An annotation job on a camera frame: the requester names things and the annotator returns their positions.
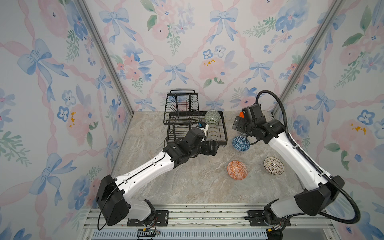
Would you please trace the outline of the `green patterned bowl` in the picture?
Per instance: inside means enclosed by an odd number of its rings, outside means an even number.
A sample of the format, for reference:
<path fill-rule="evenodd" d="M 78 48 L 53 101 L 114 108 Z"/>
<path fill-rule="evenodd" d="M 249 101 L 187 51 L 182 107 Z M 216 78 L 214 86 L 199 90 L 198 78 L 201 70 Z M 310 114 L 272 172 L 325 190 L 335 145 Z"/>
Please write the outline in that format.
<path fill-rule="evenodd" d="M 208 124 L 216 124 L 221 120 L 221 115 L 218 111 L 210 110 L 205 113 L 205 121 Z"/>

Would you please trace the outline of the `red patterned bowl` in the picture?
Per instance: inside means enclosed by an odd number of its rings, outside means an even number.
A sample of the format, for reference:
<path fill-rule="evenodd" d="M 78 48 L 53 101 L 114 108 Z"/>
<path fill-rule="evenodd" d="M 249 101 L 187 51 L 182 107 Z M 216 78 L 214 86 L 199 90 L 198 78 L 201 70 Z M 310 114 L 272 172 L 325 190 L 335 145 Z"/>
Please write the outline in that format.
<path fill-rule="evenodd" d="M 227 165 L 227 173 L 234 180 L 244 180 L 248 175 L 248 169 L 240 161 L 231 161 Z"/>

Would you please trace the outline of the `black wire dish rack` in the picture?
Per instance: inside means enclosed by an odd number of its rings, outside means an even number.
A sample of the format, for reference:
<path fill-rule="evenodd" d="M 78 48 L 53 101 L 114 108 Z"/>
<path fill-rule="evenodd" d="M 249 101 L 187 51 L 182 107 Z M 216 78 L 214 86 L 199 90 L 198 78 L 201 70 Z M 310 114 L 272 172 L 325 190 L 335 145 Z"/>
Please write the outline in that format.
<path fill-rule="evenodd" d="M 199 108 L 199 96 L 194 90 L 171 90 L 167 94 L 165 102 L 164 125 L 168 127 L 165 141 L 175 142 L 179 138 L 186 136 L 187 132 L 197 125 L 198 122 L 205 121 L 205 113 Z M 225 147 L 228 143 L 228 135 L 225 126 L 224 113 L 218 111 L 221 120 L 216 124 L 207 124 L 208 141 L 217 141 L 219 146 Z"/>

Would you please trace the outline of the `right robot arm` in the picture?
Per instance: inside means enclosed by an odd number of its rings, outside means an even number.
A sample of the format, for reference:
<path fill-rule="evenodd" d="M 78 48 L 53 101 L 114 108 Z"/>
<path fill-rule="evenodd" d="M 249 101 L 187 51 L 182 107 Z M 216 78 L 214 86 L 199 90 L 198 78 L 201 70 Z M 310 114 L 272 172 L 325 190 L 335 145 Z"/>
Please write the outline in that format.
<path fill-rule="evenodd" d="M 283 218 L 300 214 L 316 216 L 338 196 L 338 189 L 323 176 L 327 171 L 316 164 L 312 165 L 299 152 L 301 148 L 298 145 L 293 146 L 280 121 L 267 122 L 265 117 L 260 117 L 247 122 L 245 118 L 237 116 L 232 129 L 255 137 L 277 151 L 305 188 L 293 197 L 275 200 L 266 205 L 262 217 L 266 224 L 276 225 Z"/>

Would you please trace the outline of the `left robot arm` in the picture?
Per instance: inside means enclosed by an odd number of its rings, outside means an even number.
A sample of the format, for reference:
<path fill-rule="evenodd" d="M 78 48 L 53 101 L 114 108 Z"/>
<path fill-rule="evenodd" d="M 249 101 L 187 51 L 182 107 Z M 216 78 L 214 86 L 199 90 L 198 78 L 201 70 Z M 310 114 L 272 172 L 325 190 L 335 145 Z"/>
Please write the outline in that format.
<path fill-rule="evenodd" d="M 187 163 L 198 155 L 214 156 L 219 143 L 208 141 L 206 131 L 191 128 L 184 138 L 167 144 L 155 157 L 124 175 L 113 178 L 107 175 L 101 180 L 96 196 L 101 210 L 100 219 L 107 226 L 113 226 L 124 218 L 152 225 L 156 218 L 156 209 L 149 200 L 134 200 L 132 196 L 143 186 L 176 167 Z"/>

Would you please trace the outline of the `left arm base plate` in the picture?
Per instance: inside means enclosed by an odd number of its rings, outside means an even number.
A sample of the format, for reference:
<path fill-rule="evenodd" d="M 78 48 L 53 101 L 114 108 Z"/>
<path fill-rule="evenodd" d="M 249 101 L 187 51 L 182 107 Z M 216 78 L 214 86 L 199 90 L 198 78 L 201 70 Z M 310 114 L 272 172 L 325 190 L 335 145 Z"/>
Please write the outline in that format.
<path fill-rule="evenodd" d="M 128 219 L 128 227 L 167 227 L 169 222 L 168 210 L 156 210 L 151 213 L 145 220 Z"/>

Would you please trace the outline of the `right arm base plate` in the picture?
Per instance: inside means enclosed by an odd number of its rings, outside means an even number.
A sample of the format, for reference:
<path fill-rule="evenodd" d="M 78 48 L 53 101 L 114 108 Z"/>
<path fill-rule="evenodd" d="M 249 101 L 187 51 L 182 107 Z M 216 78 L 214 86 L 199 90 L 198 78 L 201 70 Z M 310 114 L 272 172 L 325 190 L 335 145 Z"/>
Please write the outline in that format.
<path fill-rule="evenodd" d="M 275 218 L 272 214 L 266 214 L 262 210 L 250 210 L 247 211 L 247 215 L 244 217 L 246 221 L 249 221 L 251 227 L 271 227 L 278 228 L 285 225 L 286 227 L 291 226 L 290 220 L 288 218 Z"/>

